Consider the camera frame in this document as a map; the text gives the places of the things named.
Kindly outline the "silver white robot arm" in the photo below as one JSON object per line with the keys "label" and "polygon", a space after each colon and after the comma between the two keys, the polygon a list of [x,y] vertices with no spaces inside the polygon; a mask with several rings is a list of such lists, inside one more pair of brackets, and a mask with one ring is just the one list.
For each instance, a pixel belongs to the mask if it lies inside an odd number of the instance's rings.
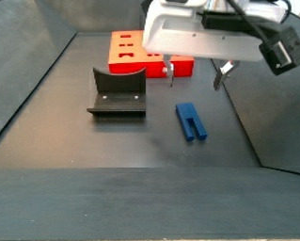
{"label": "silver white robot arm", "polygon": [[242,61],[264,60],[273,73],[288,70],[285,11],[264,0],[142,0],[141,46],[162,55],[162,73],[174,76],[172,56],[222,59],[213,87]]}

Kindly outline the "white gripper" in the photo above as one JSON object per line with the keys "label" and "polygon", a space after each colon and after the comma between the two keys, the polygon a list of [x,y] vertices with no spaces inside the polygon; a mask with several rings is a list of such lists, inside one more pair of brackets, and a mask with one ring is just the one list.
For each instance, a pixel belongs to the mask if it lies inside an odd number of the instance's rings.
{"label": "white gripper", "polygon": [[220,89],[241,61],[262,59],[260,40],[244,33],[204,29],[198,12],[209,0],[152,0],[142,30],[141,46],[148,53],[162,54],[164,72],[173,87],[170,55],[228,60],[216,70],[213,88]]}

